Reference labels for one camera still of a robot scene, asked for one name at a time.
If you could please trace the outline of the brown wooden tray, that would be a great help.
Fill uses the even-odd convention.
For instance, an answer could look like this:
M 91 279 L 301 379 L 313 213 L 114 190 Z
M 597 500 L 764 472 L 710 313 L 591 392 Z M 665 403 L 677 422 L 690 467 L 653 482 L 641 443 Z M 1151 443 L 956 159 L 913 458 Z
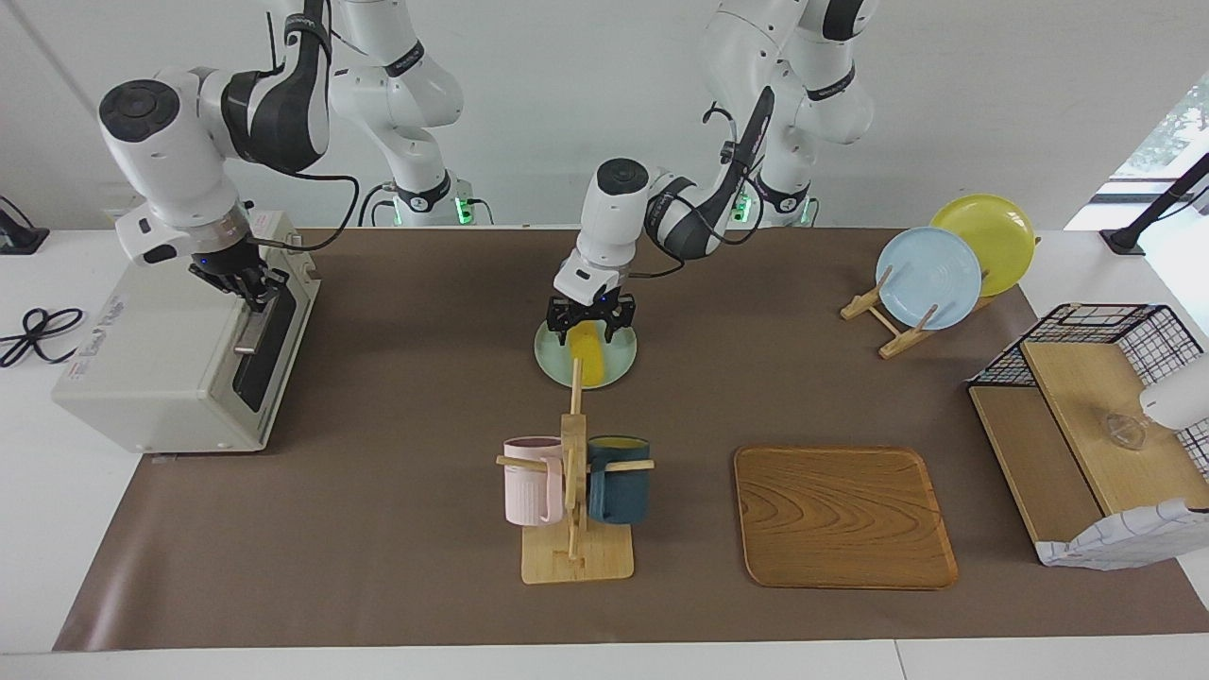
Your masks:
M 935 485 L 910 448 L 744 445 L 733 473 L 756 584 L 942 590 L 958 581 Z

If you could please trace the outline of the wooden mug rack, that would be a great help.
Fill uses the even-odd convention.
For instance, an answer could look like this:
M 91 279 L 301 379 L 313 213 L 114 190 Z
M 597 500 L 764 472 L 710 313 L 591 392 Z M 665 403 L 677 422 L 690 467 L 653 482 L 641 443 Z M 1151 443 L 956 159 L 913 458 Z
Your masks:
M 569 413 L 561 417 L 565 515 L 548 526 L 521 529 L 519 576 L 523 584 L 571 584 L 629 578 L 634 574 L 632 535 L 627 526 L 592 521 L 588 515 L 588 417 L 582 413 L 580 363 L 571 374 Z M 544 469 L 545 462 L 497 456 L 505 466 Z

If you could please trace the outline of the cream white toaster oven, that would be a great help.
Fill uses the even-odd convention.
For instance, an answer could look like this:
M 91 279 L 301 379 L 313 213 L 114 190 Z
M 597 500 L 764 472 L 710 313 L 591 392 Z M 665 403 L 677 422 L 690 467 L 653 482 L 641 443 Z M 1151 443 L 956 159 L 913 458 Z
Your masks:
M 185 260 L 131 265 L 51 392 L 54 403 L 132 453 L 206 451 L 216 344 L 238 296 Z

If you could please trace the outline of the black clamp stand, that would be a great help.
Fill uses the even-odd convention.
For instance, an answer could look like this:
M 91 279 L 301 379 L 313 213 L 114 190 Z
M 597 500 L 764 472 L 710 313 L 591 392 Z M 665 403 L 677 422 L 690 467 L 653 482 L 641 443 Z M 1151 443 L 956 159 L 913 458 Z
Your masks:
M 31 255 L 50 236 L 50 229 L 35 227 L 25 211 L 0 194 L 0 255 Z

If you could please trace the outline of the white checked cloth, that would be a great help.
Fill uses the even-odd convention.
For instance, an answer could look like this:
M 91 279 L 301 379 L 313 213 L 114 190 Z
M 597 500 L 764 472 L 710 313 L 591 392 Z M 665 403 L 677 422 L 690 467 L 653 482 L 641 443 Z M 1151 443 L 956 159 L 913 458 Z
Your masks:
M 1149 567 L 1209 548 L 1209 509 L 1167 500 L 1093 521 L 1069 541 L 1037 541 L 1032 547 L 1045 567 Z

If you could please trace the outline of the light blue plate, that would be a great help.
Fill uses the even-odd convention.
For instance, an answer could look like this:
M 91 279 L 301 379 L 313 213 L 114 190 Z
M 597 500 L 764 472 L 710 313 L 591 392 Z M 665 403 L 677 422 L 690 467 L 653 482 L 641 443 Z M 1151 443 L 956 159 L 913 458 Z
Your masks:
M 906 229 L 880 250 L 874 280 L 889 315 L 924 332 L 941 332 L 972 313 L 979 301 L 979 259 L 945 229 Z

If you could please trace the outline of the mint green plate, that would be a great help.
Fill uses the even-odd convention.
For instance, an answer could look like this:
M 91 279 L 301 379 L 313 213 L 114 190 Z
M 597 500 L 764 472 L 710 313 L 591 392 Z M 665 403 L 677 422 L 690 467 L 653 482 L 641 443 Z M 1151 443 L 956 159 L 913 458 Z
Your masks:
M 614 338 L 612 344 L 607 344 L 607 340 L 604 340 L 604 332 L 607 332 L 604 322 L 595 322 L 597 323 L 602 344 L 604 344 L 607 374 L 604 374 L 604 382 L 595 387 L 586 387 L 588 390 L 617 384 L 629 371 L 630 367 L 634 365 L 636 357 L 638 357 L 638 335 L 632 328 L 625 329 L 625 332 Z M 554 382 L 563 384 L 563 386 L 571 385 L 573 363 L 569 357 L 569 342 L 566 346 L 561 346 L 544 321 L 536 329 L 533 352 L 536 353 L 536 361 L 540 370 L 553 379 Z

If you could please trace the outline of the yellow corn cob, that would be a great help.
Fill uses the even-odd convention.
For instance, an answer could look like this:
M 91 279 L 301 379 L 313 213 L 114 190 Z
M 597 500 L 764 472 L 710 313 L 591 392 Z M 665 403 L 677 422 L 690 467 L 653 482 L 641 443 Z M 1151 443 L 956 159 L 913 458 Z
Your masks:
M 584 387 L 595 387 L 604 382 L 604 344 L 602 344 L 595 321 L 583 321 L 569 328 L 567 334 L 569 357 L 574 364 L 580 363 L 580 378 Z

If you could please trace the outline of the white rounded device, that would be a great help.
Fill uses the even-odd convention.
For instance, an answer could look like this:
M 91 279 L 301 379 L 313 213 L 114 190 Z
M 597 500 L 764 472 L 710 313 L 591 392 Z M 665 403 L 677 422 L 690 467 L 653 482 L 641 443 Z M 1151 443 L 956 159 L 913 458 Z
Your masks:
M 1143 414 L 1165 430 L 1190 430 L 1209 417 L 1209 353 L 1179 367 L 1140 394 Z

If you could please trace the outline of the yellow plate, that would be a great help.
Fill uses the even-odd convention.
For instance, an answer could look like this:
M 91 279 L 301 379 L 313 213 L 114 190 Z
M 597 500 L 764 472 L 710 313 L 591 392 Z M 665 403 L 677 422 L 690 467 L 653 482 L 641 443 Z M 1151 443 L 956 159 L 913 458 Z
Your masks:
M 982 298 L 1019 283 L 1032 264 L 1037 236 L 1032 223 L 1010 198 L 972 194 L 953 198 L 929 224 L 964 240 L 979 259 Z

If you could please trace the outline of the oven door with glass window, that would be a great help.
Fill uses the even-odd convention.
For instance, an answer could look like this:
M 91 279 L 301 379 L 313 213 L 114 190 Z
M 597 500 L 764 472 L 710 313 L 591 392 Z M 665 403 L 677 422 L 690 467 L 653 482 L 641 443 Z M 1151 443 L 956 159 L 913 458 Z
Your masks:
M 320 280 L 311 255 L 264 248 L 261 257 L 284 272 L 284 288 L 264 313 L 251 313 L 239 301 L 216 344 L 208 387 L 216 423 L 206 430 L 206 451 L 264 451 L 318 296 Z

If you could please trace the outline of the light wooden stepped shelf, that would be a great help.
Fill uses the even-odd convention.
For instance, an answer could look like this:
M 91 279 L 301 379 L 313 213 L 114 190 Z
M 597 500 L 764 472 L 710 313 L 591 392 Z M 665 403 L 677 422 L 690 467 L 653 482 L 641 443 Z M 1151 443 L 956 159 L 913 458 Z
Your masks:
M 1023 353 L 1037 387 L 979 386 L 971 400 L 1032 544 L 1173 499 L 1209 509 L 1209 482 L 1175 431 L 1156 423 L 1143 450 L 1121 449 L 1101 431 L 1100 415 L 1113 409 L 1144 415 L 1146 387 L 1121 348 L 1025 342 Z

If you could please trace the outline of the wooden plate rack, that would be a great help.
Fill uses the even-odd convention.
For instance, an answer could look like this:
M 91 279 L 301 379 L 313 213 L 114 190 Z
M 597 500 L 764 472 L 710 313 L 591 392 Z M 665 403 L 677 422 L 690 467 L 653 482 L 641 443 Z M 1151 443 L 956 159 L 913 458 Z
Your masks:
M 961 267 L 890 263 L 877 267 L 872 288 L 851 296 L 839 315 L 843 321 L 861 315 L 877 319 L 889 333 L 877 355 L 892 361 L 989 306 L 993 296 L 980 296 L 979 289 L 973 273 Z

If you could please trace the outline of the dark blue mug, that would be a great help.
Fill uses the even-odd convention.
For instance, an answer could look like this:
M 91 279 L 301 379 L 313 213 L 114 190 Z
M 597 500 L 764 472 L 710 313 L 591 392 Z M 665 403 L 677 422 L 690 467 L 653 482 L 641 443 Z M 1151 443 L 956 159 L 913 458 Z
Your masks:
M 592 436 L 588 440 L 588 515 L 592 521 L 629 525 L 643 521 L 649 509 L 648 469 L 614 469 L 609 462 L 650 459 L 650 443 L 640 436 Z

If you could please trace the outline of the clear glass cup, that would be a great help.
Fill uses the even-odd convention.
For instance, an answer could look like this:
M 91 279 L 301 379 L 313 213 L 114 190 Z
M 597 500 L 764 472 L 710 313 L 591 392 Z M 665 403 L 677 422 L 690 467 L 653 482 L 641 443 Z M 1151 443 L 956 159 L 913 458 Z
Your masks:
M 1101 419 L 1107 438 L 1127 451 L 1143 451 L 1149 438 L 1149 417 L 1107 413 Z

